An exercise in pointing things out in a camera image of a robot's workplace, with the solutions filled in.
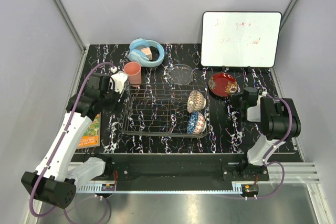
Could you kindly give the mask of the red floral lacquer bowl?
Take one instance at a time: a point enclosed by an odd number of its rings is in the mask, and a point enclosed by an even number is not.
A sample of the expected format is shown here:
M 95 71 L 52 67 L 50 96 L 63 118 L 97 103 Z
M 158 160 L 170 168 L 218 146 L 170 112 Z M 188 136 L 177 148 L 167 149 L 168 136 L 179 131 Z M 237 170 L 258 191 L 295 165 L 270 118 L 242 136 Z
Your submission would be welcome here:
M 236 79 L 227 73 L 216 73 L 208 81 L 209 89 L 219 97 L 228 97 L 238 90 Z

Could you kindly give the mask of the pink plastic cup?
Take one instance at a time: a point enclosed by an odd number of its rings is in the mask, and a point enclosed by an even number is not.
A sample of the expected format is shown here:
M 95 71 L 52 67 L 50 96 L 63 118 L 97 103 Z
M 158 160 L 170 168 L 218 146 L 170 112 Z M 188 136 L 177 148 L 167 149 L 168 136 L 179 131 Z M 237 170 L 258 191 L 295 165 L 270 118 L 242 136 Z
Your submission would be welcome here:
M 141 84 L 141 65 L 137 62 L 128 62 L 124 66 L 124 72 L 128 75 L 130 85 L 137 88 Z

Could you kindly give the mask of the beige patterned bowl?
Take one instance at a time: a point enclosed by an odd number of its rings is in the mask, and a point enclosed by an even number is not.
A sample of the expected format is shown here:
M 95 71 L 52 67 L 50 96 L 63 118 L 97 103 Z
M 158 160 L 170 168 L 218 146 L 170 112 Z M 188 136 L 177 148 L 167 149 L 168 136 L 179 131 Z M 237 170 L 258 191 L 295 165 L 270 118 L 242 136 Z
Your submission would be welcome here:
M 189 113 L 200 111 L 206 106 L 206 100 L 202 93 L 197 90 L 192 90 L 187 101 L 187 111 Z

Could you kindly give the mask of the blue triangle pattern bowl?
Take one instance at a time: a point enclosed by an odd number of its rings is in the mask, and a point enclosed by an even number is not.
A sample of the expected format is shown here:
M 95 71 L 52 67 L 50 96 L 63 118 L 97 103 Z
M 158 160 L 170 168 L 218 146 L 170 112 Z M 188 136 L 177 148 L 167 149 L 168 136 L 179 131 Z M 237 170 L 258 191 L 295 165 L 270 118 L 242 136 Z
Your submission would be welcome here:
M 206 128 L 206 120 L 204 115 L 201 112 L 194 111 L 192 112 L 188 126 L 188 134 L 201 134 Z

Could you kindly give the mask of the clear glass bowl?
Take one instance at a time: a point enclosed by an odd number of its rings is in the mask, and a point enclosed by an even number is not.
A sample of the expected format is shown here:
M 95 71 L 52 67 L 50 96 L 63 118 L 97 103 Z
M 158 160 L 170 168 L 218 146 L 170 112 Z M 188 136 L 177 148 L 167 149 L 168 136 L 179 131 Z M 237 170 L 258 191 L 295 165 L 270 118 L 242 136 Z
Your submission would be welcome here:
M 193 69 L 188 65 L 175 64 L 169 67 L 167 79 L 172 84 L 188 85 L 193 81 Z

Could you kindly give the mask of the black wire dish rack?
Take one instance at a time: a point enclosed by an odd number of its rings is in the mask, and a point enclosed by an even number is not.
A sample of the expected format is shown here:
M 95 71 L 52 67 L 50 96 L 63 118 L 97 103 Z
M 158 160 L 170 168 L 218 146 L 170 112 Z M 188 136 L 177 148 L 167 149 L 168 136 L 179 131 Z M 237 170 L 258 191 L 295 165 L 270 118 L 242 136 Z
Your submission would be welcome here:
M 199 133 L 191 130 L 194 117 L 187 111 L 187 102 L 194 90 L 205 99 L 204 107 L 199 110 L 205 127 Z M 148 83 L 135 88 L 129 84 L 125 94 L 120 126 L 123 134 L 188 138 L 203 138 L 209 134 L 209 94 L 205 86 Z

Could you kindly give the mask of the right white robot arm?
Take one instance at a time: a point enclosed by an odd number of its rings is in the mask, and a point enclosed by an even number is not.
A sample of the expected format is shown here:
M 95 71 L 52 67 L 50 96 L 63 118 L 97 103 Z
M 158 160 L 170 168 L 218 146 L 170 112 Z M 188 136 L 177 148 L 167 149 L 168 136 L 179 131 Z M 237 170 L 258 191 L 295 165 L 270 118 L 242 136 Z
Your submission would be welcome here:
M 254 88 L 245 88 L 229 97 L 244 120 L 259 123 L 261 135 L 238 167 L 239 176 L 250 180 L 258 168 L 268 166 L 268 159 L 280 146 L 299 136 L 301 122 L 292 99 L 274 98 Z

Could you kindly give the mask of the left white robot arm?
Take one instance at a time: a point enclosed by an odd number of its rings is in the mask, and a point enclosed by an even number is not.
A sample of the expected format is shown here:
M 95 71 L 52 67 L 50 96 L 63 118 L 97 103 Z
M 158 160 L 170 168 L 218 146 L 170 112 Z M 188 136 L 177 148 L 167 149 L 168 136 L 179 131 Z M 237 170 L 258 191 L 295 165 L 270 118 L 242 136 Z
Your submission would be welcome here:
M 66 107 L 62 126 L 44 159 L 33 172 L 24 172 L 21 182 L 32 199 L 67 208 L 76 190 L 90 180 L 113 175 L 112 159 L 96 154 L 74 169 L 71 159 L 84 133 L 104 109 L 121 111 L 128 75 L 117 71 L 111 76 L 94 73 L 85 81 L 83 93 L 74 95 Z

